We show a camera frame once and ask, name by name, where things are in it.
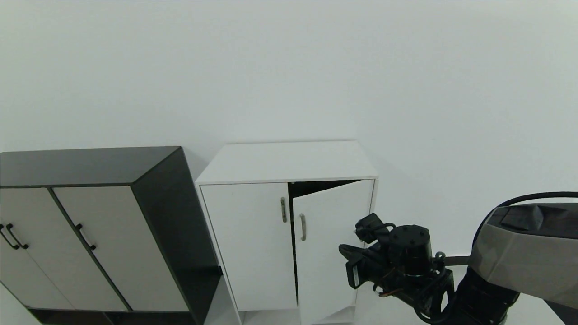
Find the black handle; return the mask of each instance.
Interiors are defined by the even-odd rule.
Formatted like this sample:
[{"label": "black handle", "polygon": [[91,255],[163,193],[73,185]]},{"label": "black handle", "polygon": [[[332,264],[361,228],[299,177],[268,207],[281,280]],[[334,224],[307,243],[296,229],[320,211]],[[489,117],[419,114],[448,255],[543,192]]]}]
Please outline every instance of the black handle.
[{"label": "black handle", "polygon": [[8,230],[8,232],[10,233],[10,236],[12,236],[12,238],[14,238],[14,240],[18,243],[18,246],[24,248],[24,249],[28,249],[30,246],[28,246],[28,244],[24,244],[22,245],[22,243],[20,243],[20,241],[18,240],[18,238],[16,238],[16,236],[14,236],[14,234],[12,233],[12,228],[14,228],[14,225],[9,223],[6,225],[6,230]]},{"label": "black handle", "polygon": [[90,248],[90,250],[95,250],[97,248],[96,245],[90,245],[87,241],[86,241],[86,237],[84,236],[84,234],[82,233],[82,231],[80,231],[82,229],[82,224],[79,223],[76,225],[76,229],[78,230],[78,232],[80,233],[80,236],[82,237],[82,239],[84,240],[84,242],[86,243],[86,245],[88,246],[88,248]]},{"label": "black handle", "polygon": [[12,243],[8,240],[8,238],[6,238],[6,236],[4,236],[2,229],[4,229],[4,225],[0,224],[0,235],[2,235],[2,238],[4,238],[4,240],[8,243],[8,245],[10,245],[10,247],[12,247],[12,249],[20,248],[20,246],[18,246],[18,245],[12,245]]}]

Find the gray cabinet door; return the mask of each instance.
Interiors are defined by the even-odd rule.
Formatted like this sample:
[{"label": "gray cabinet door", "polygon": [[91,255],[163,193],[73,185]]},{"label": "gray cabinet door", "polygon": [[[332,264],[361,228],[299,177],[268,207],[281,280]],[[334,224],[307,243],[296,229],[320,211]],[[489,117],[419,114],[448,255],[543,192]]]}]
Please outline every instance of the gray cabinet door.
[{"label": "gray cabinet door", "polygon": [[63,187],[56,196],[120,293],[136,311],[187,311],[187,304],[128,186]]},{"label": "gray cabinet door", "polygon": [[2,219],[66,299],[81,310],[126,311],[48,189],[2,189]]},{"label": "gray cabinet door", "polygon": [[6,288],[31,308],[74,309],[26,250],[12,248],[17,245],[6,230],[7,224],[2,221],[1,204],[0,224],[4,226],[0,231],[10,241],[0,238],[0,280]]}]

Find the open cabinet door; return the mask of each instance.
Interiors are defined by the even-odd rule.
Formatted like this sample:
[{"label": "open cabinet door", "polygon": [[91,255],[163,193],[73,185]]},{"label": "open cabinet door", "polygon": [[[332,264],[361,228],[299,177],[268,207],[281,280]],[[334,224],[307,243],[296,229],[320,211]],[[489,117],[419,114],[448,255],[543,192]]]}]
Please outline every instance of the open cabinet door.
[{"label": "open cabinet door", "polygon": [[351,306],[346,259],[339,244],[361,247],[355,223],[369,214],[374,180],[360,180],[293,199],[301,325]]}]

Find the black cabinet top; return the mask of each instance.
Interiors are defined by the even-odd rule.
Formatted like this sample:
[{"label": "black cabinet top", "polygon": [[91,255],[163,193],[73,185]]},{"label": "black cabinet top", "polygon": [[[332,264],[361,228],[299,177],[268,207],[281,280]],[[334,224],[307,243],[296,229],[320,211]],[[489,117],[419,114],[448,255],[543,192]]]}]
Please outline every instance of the black cabinet top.
[{"label": "black cabinet top", "polygon": [[3,152],[0,187],[133,184],[179,149],[170,146]]}]

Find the white cabinet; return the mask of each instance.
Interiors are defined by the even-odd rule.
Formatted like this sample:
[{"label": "white cabinet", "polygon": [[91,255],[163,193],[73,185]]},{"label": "white cabinet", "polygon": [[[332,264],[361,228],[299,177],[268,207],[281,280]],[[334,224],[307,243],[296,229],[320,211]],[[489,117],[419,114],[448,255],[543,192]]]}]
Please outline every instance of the white cabinet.
[{"label": "white cabinet", "polygon": [[357,142],[226,145],[197,186],[241,323],[353,321],[338,246],[362,245],[377,189]]}]

